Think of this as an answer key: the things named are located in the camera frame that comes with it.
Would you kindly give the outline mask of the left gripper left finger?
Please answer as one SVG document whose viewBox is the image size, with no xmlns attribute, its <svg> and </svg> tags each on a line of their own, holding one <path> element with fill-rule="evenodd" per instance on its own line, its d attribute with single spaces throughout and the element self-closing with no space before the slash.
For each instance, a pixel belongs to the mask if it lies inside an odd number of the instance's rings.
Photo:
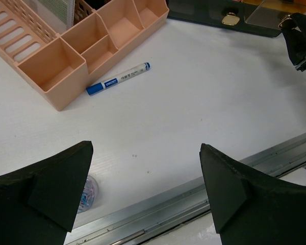
<svg viewBox="0 0 306 245">
<path fill-rule="evenodd" d="M 0 176 L 0 244 L 63 244 L 92 161 L 91 141 Z"/>
</svg>

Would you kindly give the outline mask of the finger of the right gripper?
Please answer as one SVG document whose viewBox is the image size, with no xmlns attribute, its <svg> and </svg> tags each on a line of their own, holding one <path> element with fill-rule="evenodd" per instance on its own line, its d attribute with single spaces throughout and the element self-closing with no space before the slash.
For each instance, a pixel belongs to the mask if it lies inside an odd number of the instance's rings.
<svg viewBox="0 0 306 245">
<path fill-rule="evenodd" d="M 306 15 L 293 13 L 279 24 L 286 41 L 288 56 L 298 71 L 306 70 Z"/>
</svg>

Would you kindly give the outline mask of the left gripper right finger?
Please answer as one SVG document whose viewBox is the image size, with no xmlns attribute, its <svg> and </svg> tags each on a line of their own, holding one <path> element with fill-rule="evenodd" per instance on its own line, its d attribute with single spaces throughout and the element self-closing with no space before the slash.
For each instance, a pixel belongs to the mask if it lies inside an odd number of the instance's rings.
<svg viewBox="0 0 306 245">
<path fill-rule="evenodd" d="M 306 186 L 269 176 L 214 148 L 199 152 L 222 244 L 306 244 Z"/>
</svg>

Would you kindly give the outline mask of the blue white marker pen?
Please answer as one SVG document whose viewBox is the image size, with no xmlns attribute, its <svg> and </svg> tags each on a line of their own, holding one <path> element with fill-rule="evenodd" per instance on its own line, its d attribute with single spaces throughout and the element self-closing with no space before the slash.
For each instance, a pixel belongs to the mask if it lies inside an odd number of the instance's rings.
<svg viewBox="0 0 306 245">
<path fill-rule="evenodd" d="M 133 77 L 136 77 L 148 70 L 151 69 L 151 64 L 149 62 L 145 62 L 142 63 L 138 66 L 135 66 L 127 71 L 124 71 L 120 74 L 117 74 L 115 77 L 113 78 L 109 78 L 105 81 L 96 83 L 94 85 L 89 86 L 88 88 L 86 88 L 86 91 L 88 93 L 89 96 L 93 96 L 103 90 L 106 90 L 110 87 L 113 87 L 119 83 L 122 83 L 124 81 L 127 81 Z"/>
</svg>

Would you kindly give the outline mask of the clear document pouch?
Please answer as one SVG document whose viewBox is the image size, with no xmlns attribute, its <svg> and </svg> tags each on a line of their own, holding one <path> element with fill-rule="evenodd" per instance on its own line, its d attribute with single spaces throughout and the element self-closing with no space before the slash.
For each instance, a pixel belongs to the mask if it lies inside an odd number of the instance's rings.
<svg viewBox="0 0 306 245">
<path fill-rule="evenodd" d="M 50 12 L 62 21 L 67 29 L 73 26 L 75 1 L 39 0 L 27 1 L 27 3 L 39 16 L 48 16 Z"/>
</svg>

